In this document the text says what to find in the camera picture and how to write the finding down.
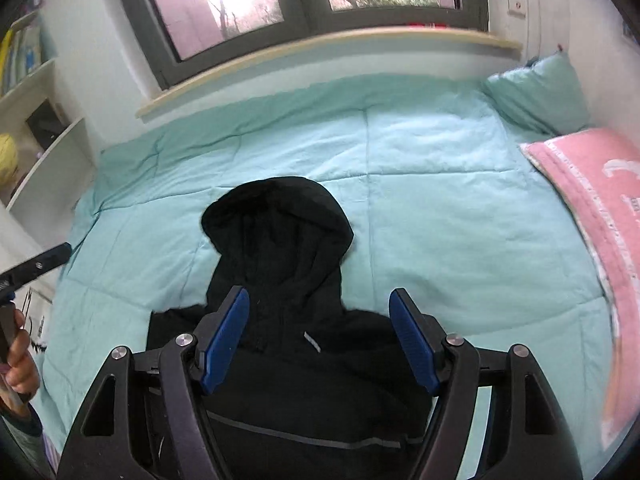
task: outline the person's arm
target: person's arm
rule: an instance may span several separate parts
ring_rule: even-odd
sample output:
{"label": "person's arm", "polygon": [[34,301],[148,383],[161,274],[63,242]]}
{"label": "person's arm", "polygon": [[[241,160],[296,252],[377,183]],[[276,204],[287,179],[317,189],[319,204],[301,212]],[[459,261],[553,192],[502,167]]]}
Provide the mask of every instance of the person's arm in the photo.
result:
{"label": "person's arm", "polygon": [[[18,328],[24,325],[24,316],[15,311],[15,322]],[[7,358],[11,369],[0,381],[0,441],[5,442],[5,449],[16,444],[30,465],[46,479],[54,477],[46,456],[42,437],[42,424],[35,410],[29,404],[16,403],[13,396],[5,389],[5,384],[19,394],[33,397],[40,387],[40,376],[33,358],[29,354],[31,339],[25,330],[18,330]]]}

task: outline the human hand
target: human hand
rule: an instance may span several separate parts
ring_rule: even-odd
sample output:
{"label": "human hand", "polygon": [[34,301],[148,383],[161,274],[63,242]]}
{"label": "human hand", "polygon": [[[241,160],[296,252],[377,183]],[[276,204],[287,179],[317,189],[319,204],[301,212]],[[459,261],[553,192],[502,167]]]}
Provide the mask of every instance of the human hand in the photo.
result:
{"label": "human hand", "polygon": [[[27,394],[30,398],[33,398],[40,387],[40,375],[29,353],[31,338],[26,330],[22,330],[24,315],[19,310],[15,310],[14,315],[15,325],[18,330],[16,331],[14,342],[9,348],[7,364],[11,369],[4,376],[4,380],[16,393]],[[0,405],[4,404],[18,416],[31,416],[28,406],[16,403],[14,397],[1,386],[0,381]]]}

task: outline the silver screw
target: silver screw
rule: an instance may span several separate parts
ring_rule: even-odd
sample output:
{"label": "silver screw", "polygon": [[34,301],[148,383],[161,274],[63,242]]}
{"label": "silver screw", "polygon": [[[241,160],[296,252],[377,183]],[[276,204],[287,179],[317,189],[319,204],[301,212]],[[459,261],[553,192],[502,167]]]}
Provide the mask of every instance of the silver screw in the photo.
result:
{"label": "silver screw", "polygon": [[180,334],[177,338],[175,338],[175,343],[178,346],[187,346],[193,343],[193,335],[191,334]]}
{"label": "silver screw", "polygon": [[528,357],[529,349],[524,345],[516,345],[513,347],[513,353],[518,357]]}
{"label": "silver screw", "polygon": [[111,357],[116,359],[116,361],[118,359],[122,359],[125,355],[127,355],[127,347],[126,346],[116,346],[116,348],[114,348],[111,351]]}
{"label": "silver screw", "polygon": [[451,346],[462,346],[465,342],[465,338],[463,338],[460,334],[447,334],[447,343]]}

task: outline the yellow ball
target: yellow ball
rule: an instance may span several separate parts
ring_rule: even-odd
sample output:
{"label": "yellow ball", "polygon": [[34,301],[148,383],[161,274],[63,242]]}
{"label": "yellow ball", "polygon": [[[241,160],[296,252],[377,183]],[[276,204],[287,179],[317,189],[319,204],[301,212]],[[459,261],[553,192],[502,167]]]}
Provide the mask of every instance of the yellow ball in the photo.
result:
{"label": "yellow ball", "polygon": [[18,169],[18,148],[9,134],[0,134],[0,186],[11,182]]}

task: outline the dark gray window frame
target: dark gray window frame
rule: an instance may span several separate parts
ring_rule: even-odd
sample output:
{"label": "dark gray window frame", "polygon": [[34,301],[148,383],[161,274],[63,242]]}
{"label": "dark gray window frame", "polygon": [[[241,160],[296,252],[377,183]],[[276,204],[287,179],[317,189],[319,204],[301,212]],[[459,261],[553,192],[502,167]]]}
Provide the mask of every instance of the dark gray window frame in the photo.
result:
{"label": "dark gray window frame", "polygon": [[329,0],[278,0],[283,21],[249,31],[180,60],[155,0],[122,0],[138,43],[161,88],[177,85],[196,74],[237,57],[317,34],[367,27],[436,23],[487,31],[487,0],[455,0],[443,7],[369,7],[334,12]]}

